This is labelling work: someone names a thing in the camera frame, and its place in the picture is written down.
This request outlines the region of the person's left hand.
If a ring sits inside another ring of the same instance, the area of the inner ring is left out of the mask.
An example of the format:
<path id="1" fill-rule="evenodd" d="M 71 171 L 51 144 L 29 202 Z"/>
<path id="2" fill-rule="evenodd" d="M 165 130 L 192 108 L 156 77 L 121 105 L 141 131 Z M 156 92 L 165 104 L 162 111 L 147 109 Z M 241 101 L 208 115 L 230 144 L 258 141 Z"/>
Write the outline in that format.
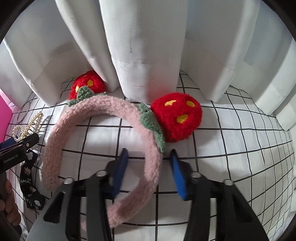
<path id="1" fill-rule="evenodd" d="M 21 215 L 15 202 L 15 195 L 12 189 L 11 182 L 8 179 L 6 180 L 5 188 L 7 197 L 6 201 L 1 200 L 1 211 L 7 212 L 6 219 L 11 225 L 18 226 L 21 222 Z"/>

